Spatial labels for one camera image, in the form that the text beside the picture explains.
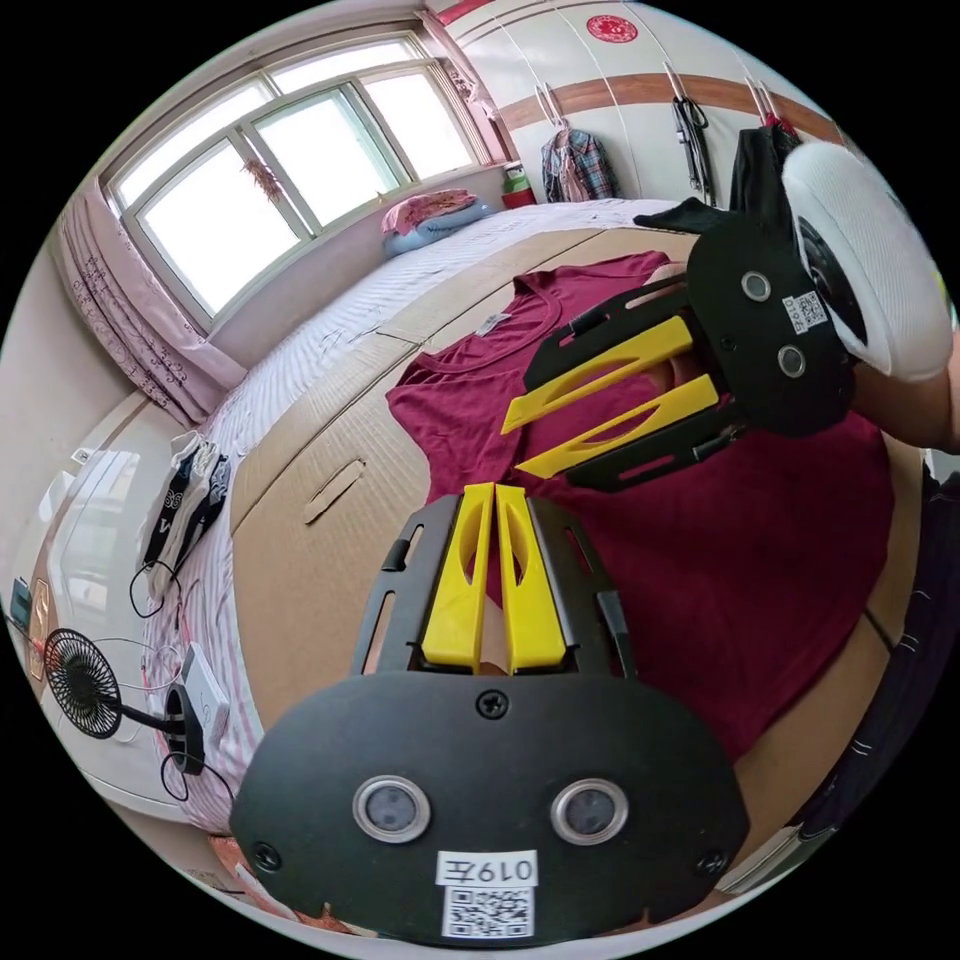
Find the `window pane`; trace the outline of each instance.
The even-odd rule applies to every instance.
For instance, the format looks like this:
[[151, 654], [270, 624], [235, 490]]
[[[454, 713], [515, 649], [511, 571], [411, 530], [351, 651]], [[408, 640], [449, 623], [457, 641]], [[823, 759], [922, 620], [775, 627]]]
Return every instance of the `window pane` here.
[[244, 114], [262, 107], [272, 98], [260, 83], [235, 90], [228, 97], [208, 107], [147, 154], [117, 185], [124, 206], [130, 206], [157, 177], [162, 176], [194, 147], [212, 137], [218, 130], [239, 120]]
[[369, 47], [328, 53], [325, 57], [277, 70], [271, 76], [284, 93], [293, 93], [294, 90], [302, 90], [314, 83], [353, 73], [355, 70], [415, 59], [418, 59], [418, 56], [410, 44], [404, 40], [391, 40], [388, 43], [371, 44]]
[[283, 110], [256, 128], [321, 223], [399, 186], [339, 93]]
[[140, 219], [211, 314], [298, 242], [230, 144]]
[[476, 162], [440, 95], [422, 73], [364, 86], [410, 158], [418, 180]]

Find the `red t-shirt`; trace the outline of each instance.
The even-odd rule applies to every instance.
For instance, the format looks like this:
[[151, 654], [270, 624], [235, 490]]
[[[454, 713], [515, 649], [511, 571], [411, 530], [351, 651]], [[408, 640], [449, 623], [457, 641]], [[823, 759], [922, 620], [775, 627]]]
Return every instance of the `red t-shirt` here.
[[[513, 469], [655, 395], [635, 377], [500, 434], [540, 340], [665, 262], [649, 253], [518, 277], [509, 319], [422, 354], [387, 399], [429, 460], [428, 501], [507, 483], [580, 518], [620, 592], [641, 679], [699, 714], [733, 761], [856, 625], [886, 561], [893, 491], [880, 432], [852, 414], [806, 439], [749, 433], [616, 494]], [[499, 603], [499, 576], [488, 584]]]

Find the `screw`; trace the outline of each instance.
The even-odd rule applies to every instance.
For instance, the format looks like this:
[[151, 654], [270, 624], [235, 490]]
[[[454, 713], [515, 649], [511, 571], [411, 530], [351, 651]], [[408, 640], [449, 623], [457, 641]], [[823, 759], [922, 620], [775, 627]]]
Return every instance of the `screw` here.
[[499, 720], [509, 706], [510, 701], [499, 690], [488, 690], [477, 697], [477, 711], [487, 720]]
[[253, 846], [253, 859], [261, 870], [273, 873], [280, 869], [280, 854], [269, 843], [256, 843]]
[[722, 850], [710, 850], [698, 861], [696, 872], [701, 877], [714, 877], [726, 870], [730, 858]]

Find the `bed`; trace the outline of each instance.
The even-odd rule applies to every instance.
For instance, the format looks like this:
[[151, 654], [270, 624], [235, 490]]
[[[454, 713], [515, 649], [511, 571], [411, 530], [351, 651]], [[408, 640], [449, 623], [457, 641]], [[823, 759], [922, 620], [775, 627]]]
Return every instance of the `bed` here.
[[[426, 460], [385, 401], [410, 360], [474, 332], [502, 310], [517, 273], [651, 249], [685, 257], [692, 238], [630, 226], [636, 214], [669, 206], [600, 201], [524, 208], [405, 255], [297, 330], [207, 424], [207, 435], [241, 462], [229, 523], [216, 525], [181, 571], [182, 617], [231, 702], [228, 729], [207, 756], [230, 790], [238, 788], [264, 729], [346, 674], [376, 570], [407, 516], [423, 504]], [[893, 441], [888, 449], [897, 506], [871, 609], [899, 636], [915, 567], [921, 457]], [[171, 604], [148, 621], [151, 645], [169, 642], [175, 616]], [[783, 827], [829, 773], [885, 663], [885, 651], [862, 623], [818, 685], [738, 763], [753, 822], [741, 860]], [[790, 776], [778, 769], [784, 756]], [[228, 831], [230, 792], [216, 777], [191, 780], [183, 806], [197, 826]]]

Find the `white cabinet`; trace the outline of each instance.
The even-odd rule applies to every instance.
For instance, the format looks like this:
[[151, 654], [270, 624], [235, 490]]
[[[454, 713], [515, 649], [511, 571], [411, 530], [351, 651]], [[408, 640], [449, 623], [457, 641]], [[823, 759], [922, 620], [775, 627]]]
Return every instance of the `white cabinet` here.
[[[144, 650], [109, 638], [142, 638], [129, 586], [140, 527], [169, 469], [170, 439], [180, 432], [142, 397], [125, 400], [81, 445], [85, 456], [65, 463], [40, 498], [17, 558], [17, 575], [49, 585], [51, 623], [97, 642], [118, 681], [131, 685], [121, 687], [124, 703], [141, 710], [146, 697], [136, 688], [143, 684]], [[143, 609], [143, 585], [134, 592]], [[21, 639], [15, 642], [22, 651]], [[67, 753], [102, 796], [140, 813], [184, 820], [160, 783], [152, 730], [124, 720], [113, 738], [95, 740], [63, 716], [47, 685], [40, 703]], [[176, 771], [168, 769], [168, 777], [178, 792]]]

